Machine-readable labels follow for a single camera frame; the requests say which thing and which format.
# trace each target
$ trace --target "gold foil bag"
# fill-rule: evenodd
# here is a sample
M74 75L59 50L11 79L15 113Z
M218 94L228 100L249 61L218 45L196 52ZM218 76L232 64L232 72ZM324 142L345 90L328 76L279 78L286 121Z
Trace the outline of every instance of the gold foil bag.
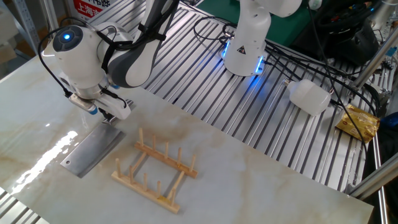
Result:
M380 119L359 108L356 108L353 105L348 105L346 108L349 115L357 125L358 129L361 131L365 143L371 141L379 129ZM336 128L341 129L349 135L361 140L361 136L359 136L358 130L355 128L355 126L344 111L341 112L340 121L336 125Z

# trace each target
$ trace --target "wooden peg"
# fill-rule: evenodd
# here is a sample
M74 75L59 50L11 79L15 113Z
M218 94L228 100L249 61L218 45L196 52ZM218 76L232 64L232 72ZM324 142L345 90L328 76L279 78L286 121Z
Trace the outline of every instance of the wooden peg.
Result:
M142 133L142 128L139 128L139 144L141 144L141 147L144 146L144 134Z
M197 158L196 155L192 156L192 161L191 161L191 167L189 167L189 172L192 172L193 170L193 165L195 164L195 159Z
M130 173L129 173L129 175L130 175L130 184L132 185L132 184L134 183L134 178L133 178L133 176L132 176L132 173L133 173L134 171L133 171L133 169L132 169L132 166L130 166L129 169L130 169Z
M166 142L166 149L164 151L164 158L167 159L169 157L169 142Z
M144 174L144 191L147 191L147 173Z
M116 159L116 170L118 171L118 177L122 177L122 172L120 170L120 161L119 158Z
M157 182L157 193L156 193L156 198L160 197L160 181Z
M180 147L178 149L178 159L177 159L177 165L178 166L181 164L181 153L182 153L182 148Z
M152 135L152 149L156 151L156 136Z
M177 189L177 187L178 187L178 185L180 184L181 179L182 179L182 177L184 176L184 174L185 174L184 171L182 171L182 172L180 173L180 175L179 175L177 181L175 181L175 183L174 183L174 185L173 185L172 191L171 191L171 192L169 193L169 195L167 196L167 199L170 200L170 198L173 196L173 190L176 190L176 189Z
M144 158L146 157L147 153L144 152L142 153L141 157L138 159L136 165L134 165L134 167L132 168L132 172L135 172L136 169L138 168L139 164L144 160Z
M174 200L175 200L175 189L172 189L172 204L171 206L174 206Z

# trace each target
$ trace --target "red sign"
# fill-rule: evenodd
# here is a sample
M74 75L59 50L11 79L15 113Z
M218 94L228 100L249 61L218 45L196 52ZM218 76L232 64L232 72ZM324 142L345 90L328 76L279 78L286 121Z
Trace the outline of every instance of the red sign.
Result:
M73 0L75 9L82 15L92 18L102 11L102 9L95 7L82 0Z

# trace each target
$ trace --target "warning label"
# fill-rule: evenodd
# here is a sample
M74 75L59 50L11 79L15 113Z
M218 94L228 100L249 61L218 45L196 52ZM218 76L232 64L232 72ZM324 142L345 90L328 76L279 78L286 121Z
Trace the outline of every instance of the warning label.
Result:
M246 54L246 51L244 50L244 46L240 47L240 48L238 49L238 52L239 52L239 53L242 53L242 54Z

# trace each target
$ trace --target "green mat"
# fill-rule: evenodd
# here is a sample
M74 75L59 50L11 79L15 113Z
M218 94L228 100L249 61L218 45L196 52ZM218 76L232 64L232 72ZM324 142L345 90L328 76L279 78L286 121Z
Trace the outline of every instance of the green mat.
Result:
M237 0L204 0L197 8L214 16L237 23L240 6ZM288 47L310 22L306 8L301 7L289 17L272 16L267 39Z

